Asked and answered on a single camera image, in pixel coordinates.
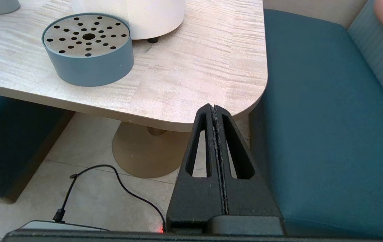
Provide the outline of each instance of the wooden table top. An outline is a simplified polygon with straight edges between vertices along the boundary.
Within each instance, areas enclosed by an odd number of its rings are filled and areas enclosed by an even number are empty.
[[[186,0],[178,29],[155,44],[133,41],[135,65],[115,83],[78,87],[61,80],[43,30],[72,14],[68,0],[20,0],[0,15],[0,95],[171,131],[190,131],[206,103],[238,120],[267,82],[262,0]]]

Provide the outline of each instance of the center hole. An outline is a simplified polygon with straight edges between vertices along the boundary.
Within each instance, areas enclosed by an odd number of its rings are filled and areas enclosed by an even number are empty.
[[[84,40],[93,40],[95,37],[96,37],[96,35],[94,35],[92,33],[83,35]]]

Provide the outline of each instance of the table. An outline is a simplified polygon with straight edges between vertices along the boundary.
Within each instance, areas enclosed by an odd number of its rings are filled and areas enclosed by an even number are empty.
[[[133,41],[132,71],[101,87],[62,81],[42,46],[45,27],[72,14],[69,1],[20,3],[18,11],[0,15],[0,95],[124,121],[113,154],[133,175],[178,168],[204,104],[239,120],[265,89],[262,0],[187,0],[181,26],[155,44]]]

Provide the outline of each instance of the teal bench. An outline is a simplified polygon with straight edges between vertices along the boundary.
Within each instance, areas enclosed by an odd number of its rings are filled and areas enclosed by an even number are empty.
[[[72,115],[0,96],[0,202],[16,201]]]
[[[372,6],[348,30],[265,9],[268,85],[250,145],[290,236],[383,238],[383,27]]]

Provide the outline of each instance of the table base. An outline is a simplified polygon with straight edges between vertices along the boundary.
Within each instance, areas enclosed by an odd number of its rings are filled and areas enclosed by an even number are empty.
[[[133,176],[160,177],[181,165],[189,138],[188,132],[122,122],[112,140],[112,154],[118,165]]]

